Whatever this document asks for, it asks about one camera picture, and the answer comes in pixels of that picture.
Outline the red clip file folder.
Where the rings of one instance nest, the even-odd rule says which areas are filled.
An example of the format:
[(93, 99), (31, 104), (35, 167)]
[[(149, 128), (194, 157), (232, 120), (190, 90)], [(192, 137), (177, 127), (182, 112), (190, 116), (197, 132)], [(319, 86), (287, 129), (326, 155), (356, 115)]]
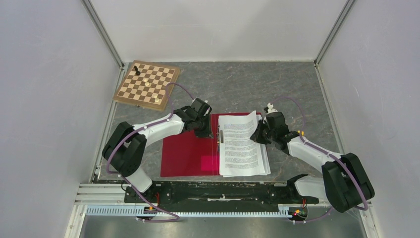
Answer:
[[(161, 177), (266, 176), (271, 173), (266, 146), (244, 139), (232, 127), (250, 122), (250, 113), (212, 114), (213, 138), (186, 132), (163, 140)], [(219, 143), (219, 130), (224, 143)]]

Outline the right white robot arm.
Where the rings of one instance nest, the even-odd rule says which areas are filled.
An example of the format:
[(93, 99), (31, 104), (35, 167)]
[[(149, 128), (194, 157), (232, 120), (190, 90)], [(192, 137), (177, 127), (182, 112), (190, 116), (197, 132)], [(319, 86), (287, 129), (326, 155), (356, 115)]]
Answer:
[(328, 201), (336, 211), (344, 213), (352, 208), (367, 210), (368, 201), (375, 197), (375, 190), (356, 154), (327, 150), (310, 142), (300, 132), (290, 131), (281, 112), (259, 119), (250, 139), (259, 144), (273, 144), (322, 174), (321, 178), (302, 174), (289, 179), (286, 196), (292, 202), (313, 197)]

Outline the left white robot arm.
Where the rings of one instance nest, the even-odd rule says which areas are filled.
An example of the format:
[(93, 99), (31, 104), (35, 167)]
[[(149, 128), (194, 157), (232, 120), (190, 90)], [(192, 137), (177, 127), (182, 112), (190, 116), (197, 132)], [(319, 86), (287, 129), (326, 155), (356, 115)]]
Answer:
[(198, 138), (211, 138), (211, 106), (196, 98), (191, 105), (173, 109), (168, 115), (144, 124), (121, 122), (102, 150), (106, 166), (113, 167), (134, 189), (143, 202), (154, 199), (152, 179), (141, 168), (145, 149), (164, 138), (193, 131)]

